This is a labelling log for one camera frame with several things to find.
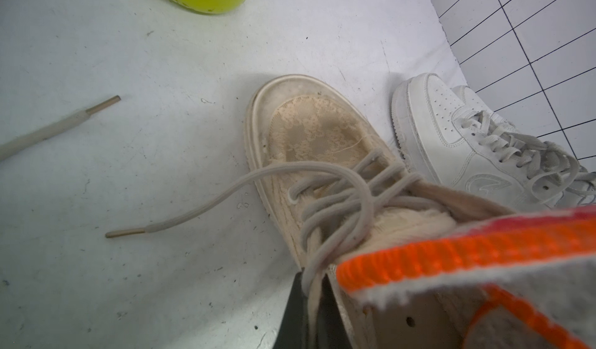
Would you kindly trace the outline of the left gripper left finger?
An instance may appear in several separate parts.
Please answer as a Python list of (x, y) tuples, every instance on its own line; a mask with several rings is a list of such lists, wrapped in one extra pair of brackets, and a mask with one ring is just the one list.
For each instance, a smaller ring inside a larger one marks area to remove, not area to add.
[(290, 290), (273, 349), (305, 349), (308, 344), (307, 296), (299, 271)]

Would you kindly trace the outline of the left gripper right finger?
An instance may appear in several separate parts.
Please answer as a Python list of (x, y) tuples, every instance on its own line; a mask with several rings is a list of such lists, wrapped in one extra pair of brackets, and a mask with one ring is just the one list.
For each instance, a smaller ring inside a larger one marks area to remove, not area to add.
[(318, 348), (352, 349), (329, 277), (324, 276), (318, 312)]

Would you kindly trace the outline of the beige lace sneaker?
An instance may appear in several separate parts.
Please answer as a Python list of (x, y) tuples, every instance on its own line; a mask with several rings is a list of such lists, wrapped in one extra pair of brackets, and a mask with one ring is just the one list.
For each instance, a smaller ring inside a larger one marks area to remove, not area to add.
[(377, 346), (373, 318), (338, 285), (341, 262), (509, 214), (504, 206), (411, 172), (342, 94), (313, 77), (278, 77), (255, 93), (246, 113), (245, 150), (247, 175), (199, 208), (141, 232), (186, 223), (254, 183), (302, 269), (308, 344), (324, 340), (314, 323), (323, 313), (323, 281), (329, 279), (349, 341), (358, 348)]
[(1, 161), (4, 161), (10, 158), (11, 156), (14, 156), (17, 153), (20, 153), (21, 151), (26, 150), (27, 148), (32, 147), (40, 142), (51, 139), (70, 129), (73, 129), (74, 127), (77, 127), (78, 125), (81, 125), (83, 122), (86, 122), (92, 116), (94, 116), (94, 114), (112, 105), (115, 105), (117, 102), (120, 101), (121, 97), (119, 95), (116, 95), (91, 108), (78, 111), (71, 116), (59, 120), (58, 122), (46, 125), (45, 127), (37, 131), (26, 134), (24, 136), (17, 137), (16, 139), (1, 145)]

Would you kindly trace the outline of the red insole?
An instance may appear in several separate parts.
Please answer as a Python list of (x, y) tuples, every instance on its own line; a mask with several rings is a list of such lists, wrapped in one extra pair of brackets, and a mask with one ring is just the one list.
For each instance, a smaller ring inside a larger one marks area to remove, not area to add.
[(361, 254), (336, 270), (341, 288), (386, 306), (450, 288), (477, 288), (463, 346), (595, 346), (595, 208), (470, 223), (434, 240)]

